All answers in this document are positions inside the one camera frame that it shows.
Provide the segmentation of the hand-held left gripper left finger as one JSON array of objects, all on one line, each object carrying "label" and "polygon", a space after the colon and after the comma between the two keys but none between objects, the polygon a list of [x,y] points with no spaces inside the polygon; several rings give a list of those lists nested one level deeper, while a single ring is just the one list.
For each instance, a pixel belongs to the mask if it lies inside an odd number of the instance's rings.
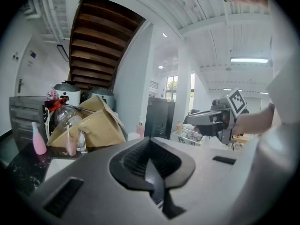
[{"label": "hand-held left gripper left finger", "polygon": [[[109,171],[109,162],[136,140],[113,145],[78,158],[41,184],[30,204],[52,225],[163,225],[164,215],[145,191],[119,184]],[[71,201],[60,217],[46,210],[56,195]]]}]

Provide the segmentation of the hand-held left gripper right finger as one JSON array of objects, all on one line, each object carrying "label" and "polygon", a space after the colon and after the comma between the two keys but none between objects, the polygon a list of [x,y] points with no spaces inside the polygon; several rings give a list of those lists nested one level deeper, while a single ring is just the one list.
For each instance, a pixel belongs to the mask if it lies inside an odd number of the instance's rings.
[{"label": "hand-held left gripper right finger", "polygon": [[241,189],[242,152],[211,148],[207,144],[193,146],[158,139],[189,155],[195,170],[187,183],[170,190],[175,205],[184,213],[168,219],[150,210],[150,225],[229,225],[233,203]]}]

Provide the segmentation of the person's right forearm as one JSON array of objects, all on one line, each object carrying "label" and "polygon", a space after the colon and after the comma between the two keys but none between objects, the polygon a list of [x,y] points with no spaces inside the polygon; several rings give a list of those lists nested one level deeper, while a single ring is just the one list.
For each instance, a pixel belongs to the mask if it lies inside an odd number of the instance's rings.
[{"label": "person's right forearm", "polygon": [[272,103],[258,113],[240,114],[232,129],[232,135],[262,134],[267,131],[273,121],[275,106]]}]

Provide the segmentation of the pink vase-shaped bottle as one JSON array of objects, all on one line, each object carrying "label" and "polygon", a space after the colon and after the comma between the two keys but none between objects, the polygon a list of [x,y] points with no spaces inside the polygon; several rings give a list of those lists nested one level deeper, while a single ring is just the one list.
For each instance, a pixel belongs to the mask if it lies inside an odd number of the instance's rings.
[{"label": "pink vase-shaped bottle", "polygon": [[33,147],[37,155],[43,155],[46,153],[46,144],[38,131],[36,122],[32,122],[32,129],[33,129]]}]

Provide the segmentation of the white marble-pattern cabinet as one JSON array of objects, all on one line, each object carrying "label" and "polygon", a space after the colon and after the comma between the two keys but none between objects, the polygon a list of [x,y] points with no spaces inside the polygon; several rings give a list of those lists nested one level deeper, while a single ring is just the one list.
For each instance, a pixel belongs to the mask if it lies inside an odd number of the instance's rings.
[{"label": "white marble-pattern cabinet", "polygon": [[203,136],[195,131],[182,129],[171,134],[170,140],[193,146],[201,146]]}]

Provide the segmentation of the white rectangular sink basin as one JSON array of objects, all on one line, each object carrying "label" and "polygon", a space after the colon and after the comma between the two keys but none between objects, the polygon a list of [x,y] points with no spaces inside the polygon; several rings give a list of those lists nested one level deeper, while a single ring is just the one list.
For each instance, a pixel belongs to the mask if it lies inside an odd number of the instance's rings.
[{"label": "white rectangular sink basin", "polygon": [[60,159],[54,158],[50,161],[50,164],[46,170],[44,182],[49,180],[52,176],[71,165],[75,159]]}]

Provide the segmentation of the large black appliance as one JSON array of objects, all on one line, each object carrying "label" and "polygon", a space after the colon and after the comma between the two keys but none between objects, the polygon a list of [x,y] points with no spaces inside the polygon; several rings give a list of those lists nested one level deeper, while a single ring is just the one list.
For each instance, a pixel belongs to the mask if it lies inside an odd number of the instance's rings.
[{"label": "large black appliance", "polygon": [[172,100],[149,97],[144,136],[169,139],[174,109],[175,102]]}]

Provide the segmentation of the window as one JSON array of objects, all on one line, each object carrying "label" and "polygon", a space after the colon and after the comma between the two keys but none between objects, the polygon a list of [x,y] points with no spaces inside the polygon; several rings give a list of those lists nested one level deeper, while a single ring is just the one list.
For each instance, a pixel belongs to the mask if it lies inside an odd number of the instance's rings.
[{"label": "window", "polygon": [[178,77],[171,76],[167,78],[166,89],[165,89],[165,98],[168,100],[176,100],[176,92],[178,86]]}]

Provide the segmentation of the chrome faucet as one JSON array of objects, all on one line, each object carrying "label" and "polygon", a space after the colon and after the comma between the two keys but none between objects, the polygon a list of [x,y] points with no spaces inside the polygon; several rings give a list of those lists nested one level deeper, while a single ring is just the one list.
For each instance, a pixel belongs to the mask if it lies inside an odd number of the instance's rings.
[{"label": "chrome faucet", "polygon": [[86,138],[85,138],[85,132],[79,129],[79,137],[77,142],[76,150],[81,153],[87,153],[87,147],[86,147]]}]

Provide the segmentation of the black marble vanity table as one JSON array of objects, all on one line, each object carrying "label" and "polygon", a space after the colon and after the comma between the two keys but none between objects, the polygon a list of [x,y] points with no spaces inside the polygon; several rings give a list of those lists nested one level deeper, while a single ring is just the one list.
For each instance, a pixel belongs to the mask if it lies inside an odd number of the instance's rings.
[{"label": "black marble vanity table", "polygon": [[82,155],[77,152],[71,157],[65,148],[59,147],[48,147],[45,154],[37,155],[33,144],[29,143],[10,162],[6,171],[16,190],[29,196],[43,183],[48,166],[53,159],[77,159]]}]

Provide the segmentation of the tube ceiling light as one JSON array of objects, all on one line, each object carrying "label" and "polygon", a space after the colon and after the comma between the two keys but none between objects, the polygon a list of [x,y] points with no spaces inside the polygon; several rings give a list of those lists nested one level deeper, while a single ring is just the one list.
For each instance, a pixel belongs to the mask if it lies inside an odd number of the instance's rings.
[{"label": "tube ceiling light", "polygon": [[265,58],[231,58],[231,63],[268,63],[269,60]]}]

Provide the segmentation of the white and black cooker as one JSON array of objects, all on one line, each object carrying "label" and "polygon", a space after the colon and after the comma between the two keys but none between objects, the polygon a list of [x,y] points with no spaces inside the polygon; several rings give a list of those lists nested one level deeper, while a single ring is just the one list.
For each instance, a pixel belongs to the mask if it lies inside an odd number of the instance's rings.
[{"label": "white and black cooker", "polygon": [[66,104],[78,106],[81,99],[81,90],[69,83],[56,84],[54,89],[59,95],[59,98],[66,98]]}]

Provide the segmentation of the black microwave oven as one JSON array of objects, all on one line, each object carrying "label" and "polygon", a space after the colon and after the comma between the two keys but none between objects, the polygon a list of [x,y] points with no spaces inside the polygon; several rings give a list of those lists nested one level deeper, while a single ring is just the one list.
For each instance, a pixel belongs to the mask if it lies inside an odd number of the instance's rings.
[{"label": "black microwave oven", "polygon": [[32,143],[32,122],[37,124],[39,133],[45,142],[48,141],[45,123],[48,118],[47,109],[54,100],[46,96],[25,96],[9,98],[9,115],[12,134],[19,151]]}]

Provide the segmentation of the pink snack packet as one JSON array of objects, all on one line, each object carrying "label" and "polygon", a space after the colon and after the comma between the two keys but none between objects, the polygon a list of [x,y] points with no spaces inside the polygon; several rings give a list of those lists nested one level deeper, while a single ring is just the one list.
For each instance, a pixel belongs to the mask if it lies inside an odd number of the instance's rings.
[{"label": "pink snack packet", "polygon": [[57,91],[54,89],[53,86],[52,86],[52,87],[50,88],[50,90],[48,91],[48,93],[47,93],[47,98],[48,98],[48,99],[52,99],[52,100],[57,100],[57,99],[59,99],[59,95],[58,95]]}]

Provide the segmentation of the white door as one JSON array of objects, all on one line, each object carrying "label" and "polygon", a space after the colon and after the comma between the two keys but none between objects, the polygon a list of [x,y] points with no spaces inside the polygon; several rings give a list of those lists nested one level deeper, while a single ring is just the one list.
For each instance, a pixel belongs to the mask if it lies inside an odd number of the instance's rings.
[{"label": "white door", "polygon": [[[36,39],[31,38],[22,55],[15,81],[15,96],[39,96],[42,95],[42,71],[46,62],[47,53]],[[24,85],[21,92],[17,93],[19,78]]]}]

